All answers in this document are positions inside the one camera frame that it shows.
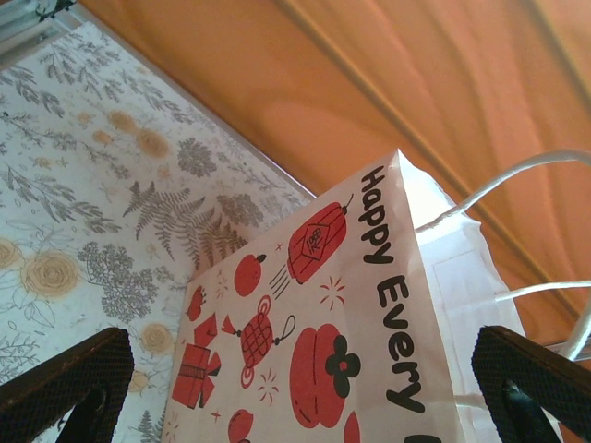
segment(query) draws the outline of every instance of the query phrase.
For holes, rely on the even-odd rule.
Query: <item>orange curtain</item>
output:
[[[81,3],[317,193],[395,148],[455,199],[535,153],[591,149],[583,0]],[[588,278],[589,196],[584,166],[557,165],[471,212],[510,286]],[[585,299],[517,303],[550,342]]]

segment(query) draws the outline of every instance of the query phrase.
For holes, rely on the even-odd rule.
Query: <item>red pumpkin illustration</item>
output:
[[[282,336],[274,339],[269,311],[271,311],[271,298],[264,295],[259,301],[257,315],[250,319],[243,330],[236,330],[229,317],[226,317],[223,321],[222,331],[240,338],[240,347],[245,363],[240,382],[244,389],[248,388],[252,383],[255,377],[254,367],[267,355],[271,347],[279,345],[296,328],[296,318],[289,316],[285,321]]]
[[[230,443],[249,443],[250,440],[247,440],[247,437],[253,421],[254,415],[246,409],[236,411],[228,425]]]
[[[295,419],[307,428],[335,427],[349,395],[349,378],[361,363],[347,353],[346,338],[333,325],[304,329],[295,343],[289,391]]]
[[[203,287],[200,286],[195,290],[191,297],[191,303],[188,306],[187,315],[188,319],[195,321],[201,315],[201,306],[205,303],[205,293]]]
[[[260,264],[266,257],[264,254],[257,257],[250,254],[240,260],[234,276],[234,287],[238,295],[248,297],[257,289],[262,274]]]
[[[304,284],[339,248],[347,234],[345,206],[334,202],[302,224],[289,240],[287,263],[270,281],[275,299],[295,279]]]

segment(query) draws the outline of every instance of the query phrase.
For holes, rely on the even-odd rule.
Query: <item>floral wallpaper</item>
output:
[[[91,24],[0,72],[0,184],[0,383],[128,329],[114,442],[160,441],[190,276],[307,202]]]

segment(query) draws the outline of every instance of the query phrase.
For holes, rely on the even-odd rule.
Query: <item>white paper bag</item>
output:
[[[163,441],[464,441],[400,160],[188,286]]]
[[[455,206],[430,175],[402,155],[401,170],[416,228]],[[417,240],[453,392],[456,400],[472,400],[480,395],[471,366],[478,330],[501,325],[525,335],[521,320],[513,300],[496,300],[496,294],[508,289],[494,267],[477,221],[457,215],[422,233]],[[459,414],[467,441],[501,441],[486,409],[460,407]]]

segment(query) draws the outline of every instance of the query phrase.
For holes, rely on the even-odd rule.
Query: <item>white rope handle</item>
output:
[[[509,178],[517,175],[522,171],[526,171],[528,169],[534,168],[536,166],[542,164],[550,164],[550,163],[560,163],[560,162],[582,162],[588,166],[591,166],[591,153],[581,151],[581,150],[554,150],[552,152],[547,152],[544,154],[538,154],[533,157],[530,157],[527,160],[519,162],[514,165],[513,168],[508,169],[504,173],[499,174],[484,186],[480,187],[474,194],[468,197],[459,205],[454,206],[453,208],[446,210],[443,212],[439,217],[435,220],[430,221],[423,226],[418,227],[415,229],[416,234],[423,233],[425,231],[429,231],[434,229],[439,224],[441,224],[444,220],[453,217],[454,215],[463,214],[474,204],[479,201],[482,197],[492,191],[494,188],[508,180]],[[552,282],[552,283],[542,283],[537,284],[535,286],[529,286],[527,288],[518,289],[516,291],[510,291],[508,293],[501,293],[499,294],[496,299],[497,301],[500,300],[508,300],[515,297],[519,297],[522,295],[526,295],[528,293],[535,293],[539,291],[546,291],[548,289],[566,289],[566,288],[586,288],[591,287],[591,281],[563,281],[563,282]],[[569,339],[562,345],[560,350],[560,355],[568,358],[569,360],[574,360],[576,356],[581,352],[583,347],[585,346],[585,342],[587,337],[591,334],[591,296],[589,297],[589,301],[585,306],[583,313],[577,320],[574,325],[573,332],[571,332],[571,336]]]
[[[490,180],[484,186],[480,187],[474,194],[468,197],[459,205],[454,206],[450,210],[443,212],[437,219],[430,221],[423,226],[415,229],[415,233],[423,233],[430,229],[435,228],[438,224],[443,222],[445,219],[453,217],[454,215],[463,214],[474,204],[479,201],[482,197],[492,191],[495,187],[505,182],[509,178],[517,175],[522,171],[534,168],[542,164],[550,163],[561,163],[561,162],[582,162],[588,166],[591,166],[591,153],[584,152],[581,150],[554,150],[544,154],[538,154],[530,157],[527,160],[517,163],[513,168],[508,169],[504,173],[497,175],[495,178]]]
[[[528,295],[529,293],[539,293],[541,291],[549,291],[553,289],[574,289],[574,288],[591,288],[591,280],[575,280],[575,281],[553,281],[551,283],[535,284],[525,288],[509,291],[508,293],[500,293],[495,298],[498,302],[502,300],[511,300],[512,298]]]

